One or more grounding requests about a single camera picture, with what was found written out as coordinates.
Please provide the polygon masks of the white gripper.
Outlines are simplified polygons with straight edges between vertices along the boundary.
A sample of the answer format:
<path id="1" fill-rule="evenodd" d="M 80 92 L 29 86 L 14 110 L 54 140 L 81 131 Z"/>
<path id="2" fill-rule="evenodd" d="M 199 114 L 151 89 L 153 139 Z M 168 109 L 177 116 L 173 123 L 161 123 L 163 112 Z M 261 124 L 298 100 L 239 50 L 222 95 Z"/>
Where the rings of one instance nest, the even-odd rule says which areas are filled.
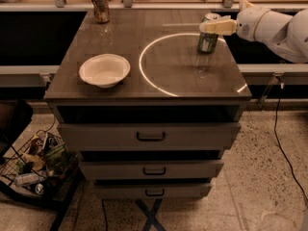
<path id="1" fill-rule="evenodd" d="M 261 38 L 260 22 L 270 9 L 241 0 L 239 10 L 237 22 L 233 19 L 206 21 L 199 25 L 199 30 L 202 33 L 222 36 L 231 36 L 236 32 L 241 39 L 264 42 L 265 40 Z"/>

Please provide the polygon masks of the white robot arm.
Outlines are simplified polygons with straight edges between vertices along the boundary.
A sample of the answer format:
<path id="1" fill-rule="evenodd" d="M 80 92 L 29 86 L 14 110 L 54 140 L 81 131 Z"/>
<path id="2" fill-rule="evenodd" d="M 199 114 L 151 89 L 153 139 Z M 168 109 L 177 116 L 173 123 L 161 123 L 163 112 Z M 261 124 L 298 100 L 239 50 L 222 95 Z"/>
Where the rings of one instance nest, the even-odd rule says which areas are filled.
<path id="1" fill-rule="evenodd" d="M 222 36 L 237 34 L 241 39 L 263 43 L 291 63 L 308 62 L 308 9 L 287 15 L 242 0 L 236 19 L 226 15 L 201 22 L 199 30 Z"/>

